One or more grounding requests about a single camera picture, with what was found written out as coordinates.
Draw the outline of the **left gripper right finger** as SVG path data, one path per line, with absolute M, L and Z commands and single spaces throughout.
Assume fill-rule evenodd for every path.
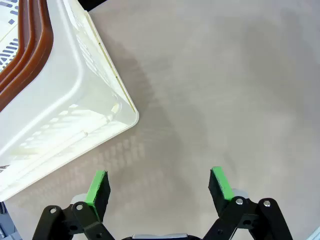
M 236 195 L 222 167 L 211 168 L 208 189 L 218 219 L 204 240 L 231 240 L 238 229 L 248 230 L 254 240 L 293 239 L 277 201 L 267 197 L 255 203 Z

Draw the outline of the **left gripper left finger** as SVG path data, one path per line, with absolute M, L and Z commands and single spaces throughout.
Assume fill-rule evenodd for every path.
M 113 240 L 103 224 L 111 188 L 108 173 L 98 170 L 91 182 L 84 201 L 71 203 L 62 209 L 48 205 L 38 221 L 34 240 L 71 240 L 84 234 L 88 240 Z

